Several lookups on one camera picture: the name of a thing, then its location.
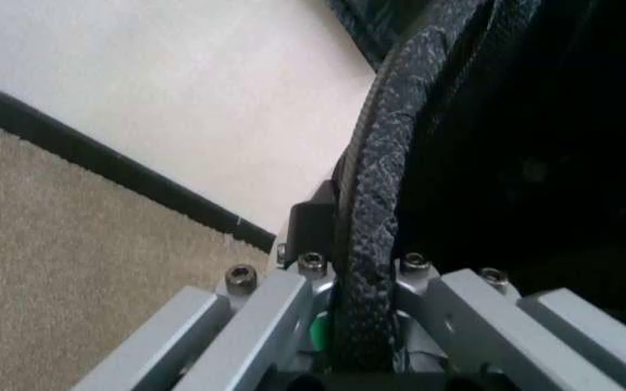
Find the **baseboard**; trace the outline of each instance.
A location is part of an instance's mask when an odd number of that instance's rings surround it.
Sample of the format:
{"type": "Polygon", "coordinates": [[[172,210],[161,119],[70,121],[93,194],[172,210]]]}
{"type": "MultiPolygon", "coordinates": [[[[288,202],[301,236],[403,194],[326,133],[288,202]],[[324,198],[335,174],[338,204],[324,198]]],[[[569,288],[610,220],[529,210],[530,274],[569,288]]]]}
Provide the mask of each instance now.
{"type": "Polygon", "coordinates": [[[274,242],[272,233],[2,92],[0,128],[265,252],[274,242]]]}

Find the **screw head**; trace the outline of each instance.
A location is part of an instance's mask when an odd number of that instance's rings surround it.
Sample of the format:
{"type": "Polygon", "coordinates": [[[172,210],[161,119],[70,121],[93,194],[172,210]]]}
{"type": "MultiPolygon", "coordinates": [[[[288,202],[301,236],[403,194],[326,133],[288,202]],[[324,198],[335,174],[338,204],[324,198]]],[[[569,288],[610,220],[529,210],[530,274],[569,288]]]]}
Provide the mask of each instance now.
{"type": "Polygon", "coordinates": [[[224,276],[226,290],[232,295],[246,296],[258,287],[258,272],[250,265],[235,265],[224,276]]]}
{"type": "Polygon", "coordinates": [[[298,256],[298,273],[311,279],[324,277],[328,271],[325,258],[316,252],[303,253],[298,256]]]}
{"type": "Polygon", "coordinates": [[[400,260],[400,273],[403,275],[426,275],[430,267],[431,262],[420,253],[407,253],[400,260]]]}
{"type": "Polygon", "coordinates": [[[509,276],[493,267],[484,267],[480,270],[480,277],[482,277],[486,283],[499,292],[505,292],[506,287],[509,285],[509,276]]]}

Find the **white wall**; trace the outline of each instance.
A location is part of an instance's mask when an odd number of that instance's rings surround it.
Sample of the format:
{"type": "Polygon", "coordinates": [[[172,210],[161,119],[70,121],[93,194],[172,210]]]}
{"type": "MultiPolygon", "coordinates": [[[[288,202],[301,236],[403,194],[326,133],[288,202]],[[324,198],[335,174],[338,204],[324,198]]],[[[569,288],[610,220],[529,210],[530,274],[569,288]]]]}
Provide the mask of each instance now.
{"type": "Polygon", "coordinates": [[[372,80],[323,0],[0,0],[0,91],[271,232],[372,80]]]}

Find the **carpet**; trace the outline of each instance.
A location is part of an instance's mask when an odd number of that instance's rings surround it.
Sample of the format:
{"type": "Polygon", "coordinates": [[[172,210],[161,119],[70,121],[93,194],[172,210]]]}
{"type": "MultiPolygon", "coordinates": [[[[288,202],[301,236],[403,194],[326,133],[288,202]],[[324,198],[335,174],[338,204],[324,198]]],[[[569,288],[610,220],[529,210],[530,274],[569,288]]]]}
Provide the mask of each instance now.
{"type": "Polygon", "coordinates": [[[67,389],[181,287],[267,255],[0,130],[0,389],[67,389]]]}

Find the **green component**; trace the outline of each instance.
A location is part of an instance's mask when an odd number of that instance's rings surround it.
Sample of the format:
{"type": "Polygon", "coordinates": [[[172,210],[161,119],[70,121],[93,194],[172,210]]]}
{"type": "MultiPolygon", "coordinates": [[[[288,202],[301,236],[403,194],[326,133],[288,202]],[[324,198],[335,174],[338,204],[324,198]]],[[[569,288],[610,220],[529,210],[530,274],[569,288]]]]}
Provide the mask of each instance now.
{"type": "Polygon", "coordinates": [[[328,348],[329,329],[330,321],[328,315],[318,317],[311,323],[311,327],[308,329],[308,335],[311,336],[311,343],[315,351],[322,352],[328,348]]]}

